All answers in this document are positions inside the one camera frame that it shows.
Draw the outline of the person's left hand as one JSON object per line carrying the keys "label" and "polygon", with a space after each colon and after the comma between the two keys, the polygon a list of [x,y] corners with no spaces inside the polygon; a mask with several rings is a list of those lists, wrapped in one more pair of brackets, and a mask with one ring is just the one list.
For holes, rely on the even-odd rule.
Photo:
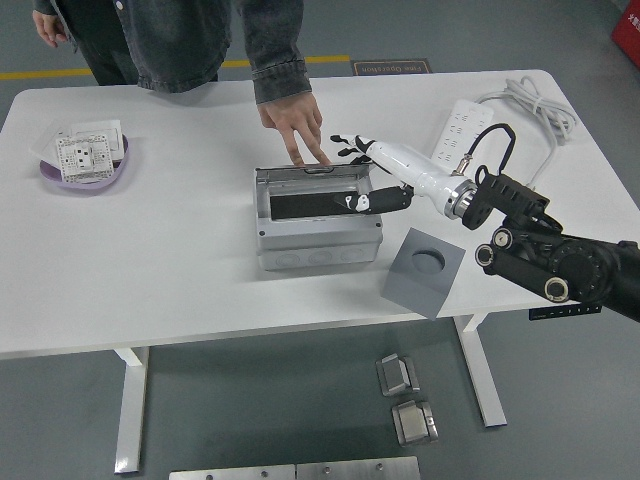
{"label": "person's left hand", "polygon": [[322,115],[311,92],[280,98],[257,106],[262,125],[281,135],[293,165],[303,166],[296,135],[320,165],[330,160],[321,148]]}

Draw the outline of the robot right hand white shell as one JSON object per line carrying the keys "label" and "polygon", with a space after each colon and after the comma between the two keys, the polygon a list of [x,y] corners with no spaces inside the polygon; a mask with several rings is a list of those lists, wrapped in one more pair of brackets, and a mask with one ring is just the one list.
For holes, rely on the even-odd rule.
{"label": "robot right hand white shell", "polygon": [[370,140],[360,135],[333,135],[331,140],[348,145],[339,155],[354,154],[354,165],[373,163],[402,183],[369,193],[334,196],[336,203],[353,212],[369,215],[403,210],[418,195],[429,198],[440,214],[456,219],[464,216],[477,191],[476,184],[466,176],[445,171],[408,146]]}

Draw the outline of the person's right hand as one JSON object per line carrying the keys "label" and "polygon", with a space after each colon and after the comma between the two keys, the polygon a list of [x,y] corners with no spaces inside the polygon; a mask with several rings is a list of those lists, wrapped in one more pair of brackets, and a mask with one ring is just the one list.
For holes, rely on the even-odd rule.
{"label": "person's right hand", "polygon": [[68,41],[68,36],[58,15],[33,10],[32,19],[39,37],[46,45],[57,48],[60,43]]}

